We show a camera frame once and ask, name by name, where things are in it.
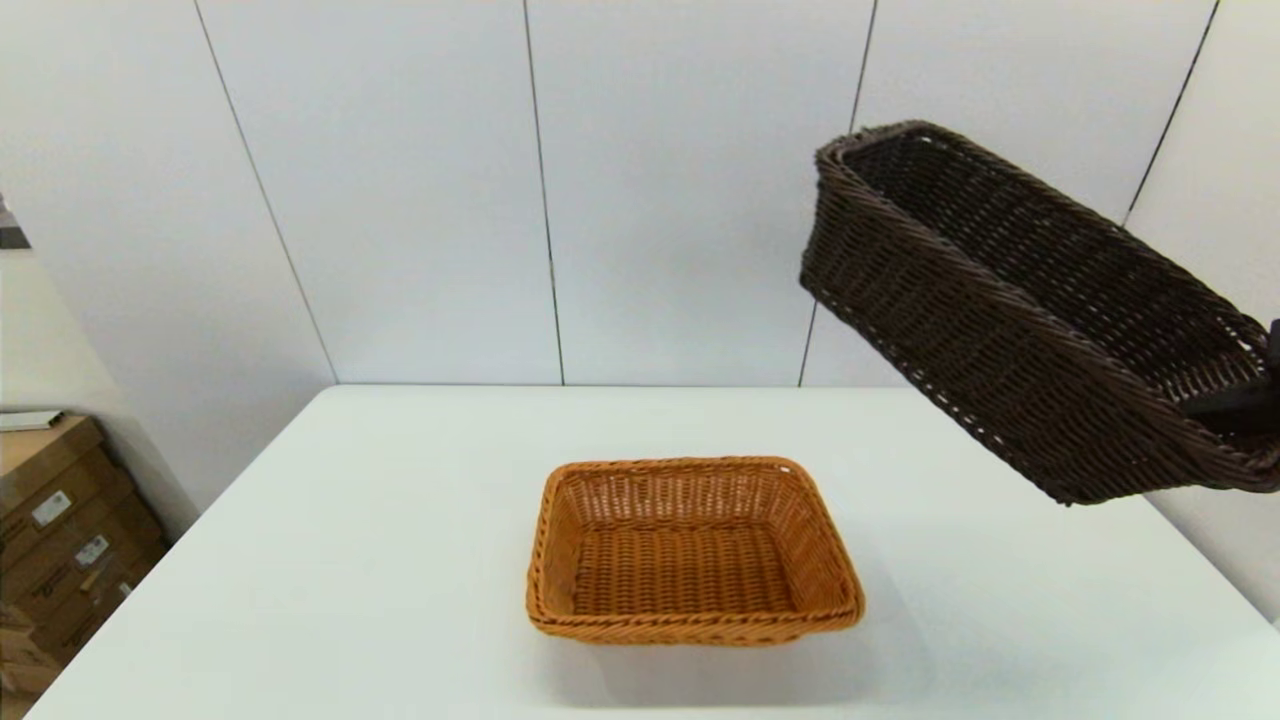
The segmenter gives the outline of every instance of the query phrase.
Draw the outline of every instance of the rectangular basket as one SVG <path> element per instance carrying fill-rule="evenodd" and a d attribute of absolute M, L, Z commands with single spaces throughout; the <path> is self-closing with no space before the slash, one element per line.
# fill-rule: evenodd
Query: rectangular basket
<path fill-rule="evenodd" d="M 1266 331 L 1190 273 L 929 123 L 817 163 L 800 283 L 1051 497 L 1280 489 L 1280 434 L 1183 411 L 1267 375 Z"/>
<path fill-rule="evenodd" d="M 800 465 L 719 457 L 558 468 L 526 606 L 584 642 L 764 646 L 847 628 L 864 598 Z"/>

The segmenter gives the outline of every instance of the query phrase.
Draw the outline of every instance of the basket bottom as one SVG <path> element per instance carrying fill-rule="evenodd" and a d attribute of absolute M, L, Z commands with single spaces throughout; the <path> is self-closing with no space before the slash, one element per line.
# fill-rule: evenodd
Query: basket bottom
<path fill-rule="evenodd" d="M 582 538 L 576 615 L 794 610 L 777 542 L 763 523 L 607 524 Z"/>

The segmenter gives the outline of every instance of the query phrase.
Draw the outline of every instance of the white label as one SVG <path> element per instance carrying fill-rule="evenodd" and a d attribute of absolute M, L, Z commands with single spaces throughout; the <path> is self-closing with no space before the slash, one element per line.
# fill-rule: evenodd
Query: white label
<path fill-rule="evenodd" d="M 72 498 L 67 497 L 65 492 L 58 491 L 31 511 L 31 519 L 36 521 L 36 527 L 44 528 L 56 520 L 70 506 Z"/>
<path fill-rule="evenodd" d="M 84 543 L 84 547 L 76 553 L 76 562 L 78 562 L 81 568 L 88 568 L 90 565 L 97 562 L 97 559 L 101 557 L 109 547 L 111 547 L 111 543 L 106 542 L 105 537 L 97 536 Z"/>

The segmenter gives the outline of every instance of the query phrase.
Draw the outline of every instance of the tabletop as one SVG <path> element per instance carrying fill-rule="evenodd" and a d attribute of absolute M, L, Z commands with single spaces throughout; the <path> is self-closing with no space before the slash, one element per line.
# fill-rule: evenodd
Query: tabletop
<path fill-rule="evenodd" d="M 867 592 L 859 625 L 767 648 L 530 625 L 552 469 L 722 455 L 809 470 Z M 28 717 L 1274 720 L 1276 678 L 1280 633 L 1143 498 L 1059 506 L 913 391 L 344 386 Z"/>

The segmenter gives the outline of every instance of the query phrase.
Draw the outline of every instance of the cardboard box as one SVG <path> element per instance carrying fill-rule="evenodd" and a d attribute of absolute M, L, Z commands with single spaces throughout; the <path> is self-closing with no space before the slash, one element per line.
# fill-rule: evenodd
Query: cardboard box
<path fill-rule="evenodd" d="M 55 670 L 65 667 L 164 552 L 165 547 L 155 541 L 129 566 L 115 559 L 106 561 L 96 578 L 87 580 L 38 628 L 0 626 L 0 660 Z"/>
<path fill-rule="evenodd" d="M 92 418 L 68 415 L 47 430 L 0 433 L 0 515 L 8 515 L 102 443 Z"/>
<path fill-rule="evenodd" d="M 35 626 L 65 602 L 109 559 L 128 566 L 160 539 L 151 511 L 123 478 L 14 564 L 0 585 L 0 625 Z"/>
<path fill-rule="evenodd" d="M 115 465 L 101 447 L 95 447 L 6 512 L 0 518 L 0 569 L 12 568 L 116 479 Z"/>
<path fill-rule="evenodd" d="M 58 673 L 52 667 L 33 667 L 13 662 L 0 665 L 0 680 L 4 682 L 4 688 L 20 694 L 40 694 L 47 691 L 49 685 L 58 679 Z"/>

